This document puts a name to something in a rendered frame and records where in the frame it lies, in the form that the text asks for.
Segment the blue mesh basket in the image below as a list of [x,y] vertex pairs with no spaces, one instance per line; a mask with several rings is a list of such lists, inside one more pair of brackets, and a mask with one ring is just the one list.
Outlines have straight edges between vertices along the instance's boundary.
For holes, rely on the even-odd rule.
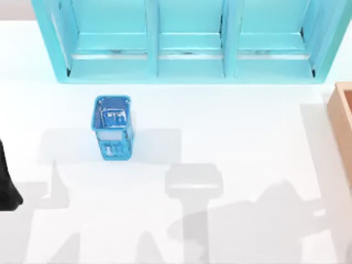
[[98,96],[94,102],[91,128],[104,160],[127,161],[131,158],[134,129],[129,96]]

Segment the light blue rack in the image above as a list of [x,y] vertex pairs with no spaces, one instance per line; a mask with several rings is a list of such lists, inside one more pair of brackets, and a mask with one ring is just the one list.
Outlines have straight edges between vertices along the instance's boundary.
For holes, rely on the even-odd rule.
[[319,84],[352,0],[31,0],[57,80]]

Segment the salmon-coloured shallow box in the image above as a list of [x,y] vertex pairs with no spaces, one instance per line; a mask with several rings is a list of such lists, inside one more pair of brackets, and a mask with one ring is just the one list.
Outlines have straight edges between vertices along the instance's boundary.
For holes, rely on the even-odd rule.
[[352,81],[334,84],[327,111],[339,152],[352,188]]

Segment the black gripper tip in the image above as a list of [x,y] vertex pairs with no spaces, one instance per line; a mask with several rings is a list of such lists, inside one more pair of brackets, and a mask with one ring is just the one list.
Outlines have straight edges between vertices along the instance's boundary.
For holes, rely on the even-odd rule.
[[0,140],[0,211],[15,211],[23,202],[23,197],[10,177],[3,143]]

